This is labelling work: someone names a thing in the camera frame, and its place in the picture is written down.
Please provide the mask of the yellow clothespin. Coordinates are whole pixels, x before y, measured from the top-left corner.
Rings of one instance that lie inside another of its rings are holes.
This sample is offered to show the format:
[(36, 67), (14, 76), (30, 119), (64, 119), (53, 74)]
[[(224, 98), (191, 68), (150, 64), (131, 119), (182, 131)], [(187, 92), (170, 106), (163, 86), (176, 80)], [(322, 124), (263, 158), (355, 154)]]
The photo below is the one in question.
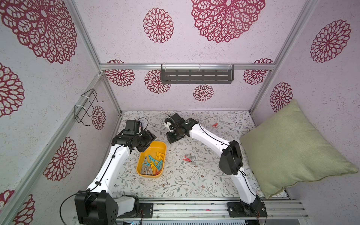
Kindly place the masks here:
[(163, 161), (164, 158), (165, 158), (165, 154), (157, 152), (157, 155), (156, 155), (156, 160), (157, 161)]

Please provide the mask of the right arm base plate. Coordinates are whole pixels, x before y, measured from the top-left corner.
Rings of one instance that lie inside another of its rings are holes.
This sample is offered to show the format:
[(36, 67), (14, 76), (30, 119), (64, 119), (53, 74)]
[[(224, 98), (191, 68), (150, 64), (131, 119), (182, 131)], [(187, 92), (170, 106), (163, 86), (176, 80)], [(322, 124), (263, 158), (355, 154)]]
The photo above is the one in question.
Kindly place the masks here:
[(244, 202), (228, 202), (227, 210), (231, 218), (262, 218), (267, 217), (267, 211), (263, 202), (255, 201), (251, 204)]

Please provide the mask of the grey clothespin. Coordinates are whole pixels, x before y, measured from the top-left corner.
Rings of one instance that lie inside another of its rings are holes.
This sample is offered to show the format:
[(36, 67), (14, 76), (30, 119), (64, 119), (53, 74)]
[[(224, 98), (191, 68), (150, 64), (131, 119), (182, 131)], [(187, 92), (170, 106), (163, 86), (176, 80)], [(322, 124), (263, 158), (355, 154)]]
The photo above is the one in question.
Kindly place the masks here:
[(141, 168), (141, 175), (153, 176), (152, 167), (143, 164), (143, 165), (142, 165), (142, 168)]

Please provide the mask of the yellow storage box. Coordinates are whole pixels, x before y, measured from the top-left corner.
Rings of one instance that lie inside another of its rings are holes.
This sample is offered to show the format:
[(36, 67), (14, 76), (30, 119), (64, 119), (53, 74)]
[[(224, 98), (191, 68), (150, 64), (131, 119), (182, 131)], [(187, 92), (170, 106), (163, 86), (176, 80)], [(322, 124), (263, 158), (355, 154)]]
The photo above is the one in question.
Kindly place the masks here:
[[(154, 159), (156, 159), (157, 152), (165, 154), (165, 158), (163, 160), (163, 168), (162, 168), (159, 175), (155, 175), (155, 173), (158, 170), (157, 170), (156, 166), (148, 158), (148, 155), (151, 155)], [(137, 173), (140, 176), (145, 177), (145, 178), (154, 178), (154, 179), (159, 178), (161, 176), (161, 174), (163, 173), (163, 170), (165, 168), (166, 154), (167, 154), (167, 145), (164, 142), (154, 141), (153, 143), (151, 143), (150, 147), (145, 152), (142, 152), (140, 154), (138, 164), (137, 164), (137, 168), (136, 168)], [(152, 170), (153, 170), (153, 175), (152, 176), (141, 175), (141, 168), (142, 168), (143, 164), (152, 167)]]

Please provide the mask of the teal clothespin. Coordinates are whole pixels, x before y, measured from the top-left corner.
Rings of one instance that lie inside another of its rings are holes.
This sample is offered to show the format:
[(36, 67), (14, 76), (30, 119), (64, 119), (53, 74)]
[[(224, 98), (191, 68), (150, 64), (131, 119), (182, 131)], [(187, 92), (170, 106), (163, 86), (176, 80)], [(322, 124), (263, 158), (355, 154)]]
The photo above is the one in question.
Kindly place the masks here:
[(163, 160), (160, 160), (160, 161), (158, 162), (158, 164), (156, 165), (156, 168), (157, 168), (158, 171), (161, 171), (161, 170), (162, 170), (162, 168), (163, 168)]
[(156, 159), (154, 159), (151, 155), (148, 155), (148, 158), (149, 158), (149, 160), (150, 160), (155, 166), (158, 165), (159, 161), (156, 160)]

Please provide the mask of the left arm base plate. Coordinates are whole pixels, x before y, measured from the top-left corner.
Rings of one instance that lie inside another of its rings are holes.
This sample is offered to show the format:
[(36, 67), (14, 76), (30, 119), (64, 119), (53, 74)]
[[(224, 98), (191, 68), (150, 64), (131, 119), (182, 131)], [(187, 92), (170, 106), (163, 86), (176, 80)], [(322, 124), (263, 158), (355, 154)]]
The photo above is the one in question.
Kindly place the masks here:
[(140, 203), (137, 210), (127, 212), (122, 215), (123, 218), (152, 218), (153, 217), (153, 203)]

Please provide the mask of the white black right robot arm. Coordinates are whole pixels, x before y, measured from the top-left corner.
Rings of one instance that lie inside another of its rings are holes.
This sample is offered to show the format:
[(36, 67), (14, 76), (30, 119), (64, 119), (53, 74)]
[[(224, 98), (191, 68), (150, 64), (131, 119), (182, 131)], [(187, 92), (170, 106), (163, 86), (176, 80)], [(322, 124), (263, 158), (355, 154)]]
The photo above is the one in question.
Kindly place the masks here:
[(168, 128), (166, 134), (169, 143), (175, 143), (184, 137), (200, 141), (219, 156), (220, 170), (229, 175), (240, 196), (240, 212), (247, 217), (266, 217), (266, 206), (262, 199), (253, 192), (243, 169), (243, 156), (240, 144), (233, 140), (220, 138), (203, 127), (199, 121), (189, 118), (187, 120), (177, 113), (164, 120)]

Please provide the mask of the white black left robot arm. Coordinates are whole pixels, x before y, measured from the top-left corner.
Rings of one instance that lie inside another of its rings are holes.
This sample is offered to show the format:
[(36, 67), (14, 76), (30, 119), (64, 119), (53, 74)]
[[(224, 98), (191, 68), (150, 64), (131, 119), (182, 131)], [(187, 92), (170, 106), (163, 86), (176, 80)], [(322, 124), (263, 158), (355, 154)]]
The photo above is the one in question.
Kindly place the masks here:
[(78, 221), (82, 225), (113, 225), (118, 216), (139, 212), (135, 196), (114, 197), (114, 185), (132, 150), (144, 152), (156, 136), (149, 130), (121, 131), (112, 139), (108, 158), (85, 191), (75, 195)]

